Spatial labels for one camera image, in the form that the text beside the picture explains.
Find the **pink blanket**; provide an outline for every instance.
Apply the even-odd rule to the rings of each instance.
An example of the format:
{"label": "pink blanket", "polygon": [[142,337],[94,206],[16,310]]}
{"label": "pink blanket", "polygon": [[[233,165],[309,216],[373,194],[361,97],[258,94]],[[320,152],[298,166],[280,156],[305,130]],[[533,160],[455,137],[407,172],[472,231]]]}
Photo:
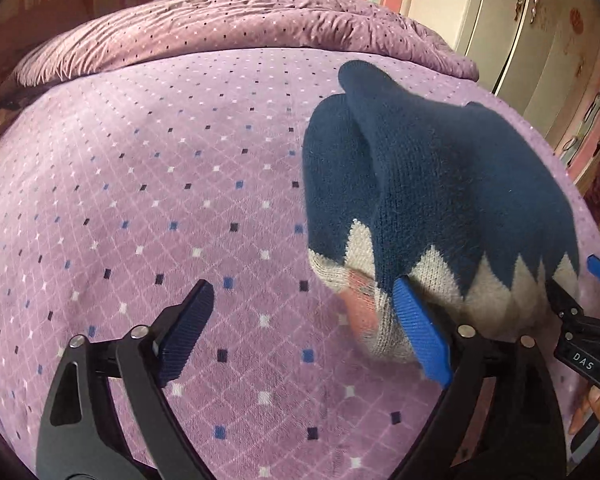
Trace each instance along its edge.
{"label": "pink blanket", "polygon": [[433,30],[365,0],[155,0],[61,34],[27,54],[0,88],[19,89],[192,52],[311,47],[380,54],[478,79]]}

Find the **cabinet door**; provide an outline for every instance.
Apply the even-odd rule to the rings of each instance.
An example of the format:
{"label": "cabinet door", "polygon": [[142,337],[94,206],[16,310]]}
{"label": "cabinet door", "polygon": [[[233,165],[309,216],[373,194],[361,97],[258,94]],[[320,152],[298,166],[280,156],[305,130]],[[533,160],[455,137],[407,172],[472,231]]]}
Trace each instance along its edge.
{"label": "cabinet door", "polygon": [[522,26],[494,92],[520,114],[524,114],[538,85],[554,41],[562,1],[526,0]]}
{"label": "cabinet door", "polygon": [[[600,1],[564,0],[554,42],[524,117],[555,148],[582,99],[600,46]],[[549,136],[558,113],[566,115]]]}
{"label": "cabinet door", "polygon": [[517,1],[482,0],[480,3],[466,55],[478,65],[478,84],[489,92],[493,92],[507,62],[522,20],[522,8],[516,17]]}

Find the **diamond grid pattern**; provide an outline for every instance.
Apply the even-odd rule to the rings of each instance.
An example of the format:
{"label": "diamond grid pattern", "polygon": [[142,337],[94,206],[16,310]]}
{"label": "diamond grid pattern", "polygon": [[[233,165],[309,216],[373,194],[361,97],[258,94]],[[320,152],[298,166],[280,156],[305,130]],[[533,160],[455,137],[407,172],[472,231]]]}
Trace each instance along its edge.
{"label": "diamond grid pattern", "polygon": [[[360,354],[295,229],[304,224],[296,153],[306,122],[322,96],[340,91],[336,69],[354,58],[373,60],[429,98],[477,100],[499,111],[574,203],[583,253],[600,253],[582,202],[526,123],[473,83],[408,62],[320,50],[226,51],[65,84],[24,110],[0,140],[0,428],[28,465],[70,336],[94,326],[96,340],[120,337],[181,301],[198,278],[216,287],[214,314],[178,388],[165,392],[217,478],[259,478],[263,470],[282,479],[386,478],[402,459],[439,390],[416,365]],[[162,285],[155,285],[158,273]],[[231,290],[222,288],[225,276],[234,279]],[[301,280],[308,291],[299,290]],[[593,283],[582,290],[600,298]],[[261,315],[269,316],[266,326]],[[228,349],[227,362],[217,361],[218,348]],[[302,362],[303,349],[313,350],[314,362]],[[150,463],[119,381],[112,384],[130,448]],[[573,387],[568,377],[558,392],[563,405]],[[270,392],[270,404],[258,403],[260,392]],[[216,426],[225,439],[214,437]],[[309,441],[313,427],[318,440]]]}

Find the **bedsheet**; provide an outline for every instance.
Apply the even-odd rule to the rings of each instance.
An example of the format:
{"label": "bedsheet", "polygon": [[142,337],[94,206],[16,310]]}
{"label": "bedsheet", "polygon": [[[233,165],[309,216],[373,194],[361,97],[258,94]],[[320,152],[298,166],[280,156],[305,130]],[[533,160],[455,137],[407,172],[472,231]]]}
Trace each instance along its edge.
{"label": "bedsheet", "polygon": [[[166,397],[218,479],[380,480],[400,462],[440,389],[415,364],[365,357],[306,256],[301,139],[349,59],[429,99],[500,113],[569,198],[581,257],[600,254],[542,137],[472,81],[411,62],[225,50],[57,86],[0,139],[0,430],[27,465],[68,339],[122,336],[199,278],[216,306]],[[600,284],[583,272],[580,290],[600,316]],[[555,330],[536,334],[547,355]],[[580,383],[554,360],[550,370],[567,421]],[[150,462],[113,383],[132,452]]]}

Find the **white diamond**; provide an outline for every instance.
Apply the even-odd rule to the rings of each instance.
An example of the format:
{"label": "white diamond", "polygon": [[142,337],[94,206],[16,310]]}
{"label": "white diamond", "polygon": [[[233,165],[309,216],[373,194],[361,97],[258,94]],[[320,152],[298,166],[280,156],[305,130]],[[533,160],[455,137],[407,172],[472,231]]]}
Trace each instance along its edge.
{"label": "white diamond", "polygon": [[181,397],[182,396],[182,384],[171,383],[171,395],[174,397]]}
{"label": "white diamond", "polygon": [[271,404],[271,393],[258,392],[258,404]]}

